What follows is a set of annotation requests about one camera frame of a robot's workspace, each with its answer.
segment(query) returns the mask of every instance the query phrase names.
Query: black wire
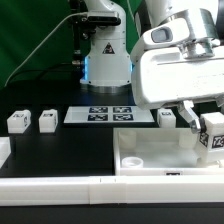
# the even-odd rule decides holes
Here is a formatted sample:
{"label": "black wire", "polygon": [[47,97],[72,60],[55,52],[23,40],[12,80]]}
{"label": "black wire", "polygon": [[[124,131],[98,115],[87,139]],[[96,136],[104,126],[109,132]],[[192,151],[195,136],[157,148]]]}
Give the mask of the black wire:
{"label": "black wire", "polygon": [[56,65],[53,65],[47,69],[29,69],[29,70],[23,70],[23,71],[20,71],[20,72],[17,72],[15,73],[8,81],[8,84],[17,76],[21,75],[21,74],[24,74],[24,73],[28,73],[28,72],[41,72],[36,80],[39,80],[41,79],[46,73],[48,72],[72,72],[72,71],[68,71],[68,70],[55,70],[55,68],[59,68],[59,67],[63,67],[63,66],[66,66],[66,65],[72,65],[72,63],[59,63],[59,64],[56,64]]}
{"label": "black wire", "polygon": [[[54,70],[56,68],[60,68],[60,67],[63,67],[63,66],[66,66],[66,65],[72,65],[72,63],[59,63],[59,64],[56,64],[56,65],[53,65],[49,68],[47,68],[47,70]],[[47,70],[43,70],[37,77],[35,80],[40,80],[46,73],[48,73],[49,71]]]}

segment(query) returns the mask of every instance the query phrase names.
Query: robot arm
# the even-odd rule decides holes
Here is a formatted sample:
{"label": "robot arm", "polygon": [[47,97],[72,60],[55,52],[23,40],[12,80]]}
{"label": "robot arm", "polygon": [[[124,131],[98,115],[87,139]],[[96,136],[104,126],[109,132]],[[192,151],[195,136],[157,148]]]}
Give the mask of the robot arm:
{"label": "robot arm", "polygon": [[82,18],[86,31],[82,36],[91,40],[85,57],[85,75],[81,86],[100,93],[125,91],[131,83],[131,61],[126,51],[126,14],[110,0],[84,0],[88,9]]}
{"label": "robot arm", "polygon": [[139,107],[178,106],[201,131],[193,103],[216,101],[220,106],[224,95],[224,47],[219,46],[221,32],[216,28],[223,2],[145,1],[152,29],[143,33],[131,53],[132,89]]}

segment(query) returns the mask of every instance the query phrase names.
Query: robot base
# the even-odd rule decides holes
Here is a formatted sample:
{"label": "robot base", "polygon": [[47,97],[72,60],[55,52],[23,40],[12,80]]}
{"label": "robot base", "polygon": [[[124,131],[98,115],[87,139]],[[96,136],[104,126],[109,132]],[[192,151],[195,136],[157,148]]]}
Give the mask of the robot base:
{"label": "robot base", "polygon": [[95,93],[117,94],[127,92],[129,89],[131,89],[131,84],[123,86],[94,86],[81,83],[81,88]]}

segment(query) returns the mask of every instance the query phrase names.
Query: blue light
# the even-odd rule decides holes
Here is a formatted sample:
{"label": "blue light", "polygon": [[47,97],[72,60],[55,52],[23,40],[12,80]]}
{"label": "blue light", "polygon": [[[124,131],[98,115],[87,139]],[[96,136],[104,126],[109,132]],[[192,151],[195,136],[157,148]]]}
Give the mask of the blue light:
{"label": "blue light", "polygon": [[132,73],[132,71],[133,71],[133,69],[134,69],[135,66],[134,66],[134,64],[131,63],[131,66],[130,67],[131,67],[131,73]]}
{"label": "blue light", "polygon": [[84,61],[84,64],[85,64],[85,68],[84,68],[84,80],[88,80],[88,57],[85,57],[85,61]]}

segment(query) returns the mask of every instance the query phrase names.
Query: white tray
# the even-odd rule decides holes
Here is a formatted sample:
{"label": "white tray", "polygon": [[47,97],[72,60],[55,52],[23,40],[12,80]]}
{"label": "white tray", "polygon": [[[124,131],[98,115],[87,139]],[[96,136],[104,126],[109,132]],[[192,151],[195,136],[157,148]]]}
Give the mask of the white tray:
{"label": "white tray", "polygon": [[[201,166],[193,149],[196,141],[197,135],[191,134],[190,129],[115,128],[115,173],[118,176],[224,174],[218,162]],[[136,162],[131,157],[143,160],[143,167],[137,163],[128,168],[123,166],[124,158]]]}

